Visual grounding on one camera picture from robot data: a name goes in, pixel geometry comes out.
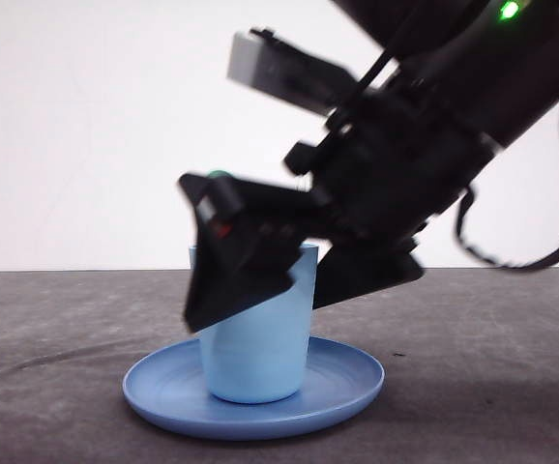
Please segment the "plate rim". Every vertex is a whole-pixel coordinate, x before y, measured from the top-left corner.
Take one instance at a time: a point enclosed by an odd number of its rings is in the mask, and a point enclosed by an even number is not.
[[[145,414],[150,414],[150,415],[152,415],[156,418],[162,419],[162,420],[176,421],[176,422],[180,422],[180,423],[195,423],[195,424],[201,424],[201,425],[209,424],[209,425],[231,425],[231,426],[246,425],[246,426],[251,426],[253,424],[266,424],[266,423],[277,424],[277,423],[283,423],[283,422],[289,422],[289,421],[302,421],[302,420],[306,420],[306,419],[312,418],[312,417],[319,417],[319,416],[325,416],[325,415],[328,415],[328,414],[333,414],[336,411],[340,411],[342,409],[348,409],[348,408],[362,402],[364,399],[370,398],[372,395],[373,395],[373,397],[375,397],[380,392],[380,390],[382,389],[382,386],[383,386],[383,382],[385,380],[385,368],[383,367],[383,365],[380,363],[380,361],[377,358],[375,358],[370,353],[362,350],[361,348],[357,348],[357,347],[351,345],[350,343],[346,343],[346,342],[343,342],[343,341],[332,340],[331,338],[325,338],[325,337],[316,336],[316,335],[310,335],[309,338],[310,339],[314,338],[314,339],[316,339],[318,341],[322,341],[322,342],[335,343],[337,345],[342,345],[346,348],[357,351],[360,355],[365,356],[366,358],[368,358],[368,360],[373,362],[374,365],[377,367],[377,372],[378,372],[378,375],[379,375],[379,379],[376,382],[376,385],[373,388],[368,389],[367,392],[365,392],[364,394],[361,394],[359,397],[351,399],[350,401],[339,404],[337,406],[332,406],[332,407],[329,407],[329,408],[321,409],[319,411],[313,411],[313,412],[310,412],[310,413],[303,413],[303,414],[291,416],[289,418],[281,418],[281,419],[263,419],[263,420],[247,420],[247,421],[243,421],[243,420],[184,419],[184,418],[179,418],[179,417],[176,417],[176,416],[167,415],[167,414],[164,414],[164,413],[161,413],[161,412],[156,412],[156,411],[150,410],[146,407],[142,407],[139,404],[135,403],[135,401],[132,400],[132,394],[127,387],[127,381],[130,378],[132,372],[141,363],[146,362],[148,358],[156,356],[163,351],[169,350],[171,348],[175,348],[176,346],[179,346],[179,345],[189,345],[189,344],[194,344],[196,342],[199,343],[198,338],[191,338],[189,340],[180,341],[180,342],[177,342],[177,343],[173,343],[171,345],[164,346],[164,347],[160,348],[159,350],[156,350],[152,353],[149,353],[144,358],[138,360],[134,365],[132,365],[129,368],[129,370],[125,374],[125,377],[123,377],[123,381],[122,381],[123,394],[125,395],[125,398],[127,399],[127,402],[134,409],[136,409],[136,410],[139,409],[141,411],[144,411]],[[283,398],[283,399],[279,399],[277,401],[270,401],[269,403],[253,404],[253,405],[250,405],[250,406],[255,407],[255,406],[264,406],[265,404],[278,403],[280,401],[283,401],[283,400],[289,398],[290,396],[287,396],[286,398]],[[225,401],[226,403],[230,403],[230,401],[221,400],[220,398],[217,398],[217,400]],[[246,403],[234,403],[234,404],[236,406],[248,406],[248,404],[246,404]]]

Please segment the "blue saucer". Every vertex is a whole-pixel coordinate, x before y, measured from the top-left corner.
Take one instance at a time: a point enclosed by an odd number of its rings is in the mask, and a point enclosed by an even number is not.
[[[166,430],[218,440],[266,440],[353,417],[378,395],[384,377],[383,366],[368,353],[313,336],[299,391],[273,403],[231,403],[207,392],[199,341],[193,339],[134,364],[123,379],[123,392],[141,417]]]

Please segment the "green led light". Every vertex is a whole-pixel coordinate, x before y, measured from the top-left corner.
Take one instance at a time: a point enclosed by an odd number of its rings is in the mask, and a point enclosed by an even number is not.
[[[515,1],[505,2],[501,7],[501,15],[499,16],[502,21],[514,18],[520,13],[520,4]]]

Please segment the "white backdrop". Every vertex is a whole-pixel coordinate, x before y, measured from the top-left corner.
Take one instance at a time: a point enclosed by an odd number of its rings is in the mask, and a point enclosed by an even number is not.
[[[189,266],[174,187],[224,168],[288,186],[322,120],[224,79],[232,33],[271,26],[363,73],[379,49],[326,0],[0,0],[0,270]],[[502,257],[559,244],[559,110],[488,167],[467,233]],[[423,264],[474,266],[455,209]]]

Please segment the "plastic cup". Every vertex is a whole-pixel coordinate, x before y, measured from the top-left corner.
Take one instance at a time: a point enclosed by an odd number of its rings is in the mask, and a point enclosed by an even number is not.
[[[277,401],[303,384],[308,357],[318,246],[303,244],[290,269],[294,284],[199,332],[206,385],[237,403]],[[195,247],[190,248],[194,265]]]

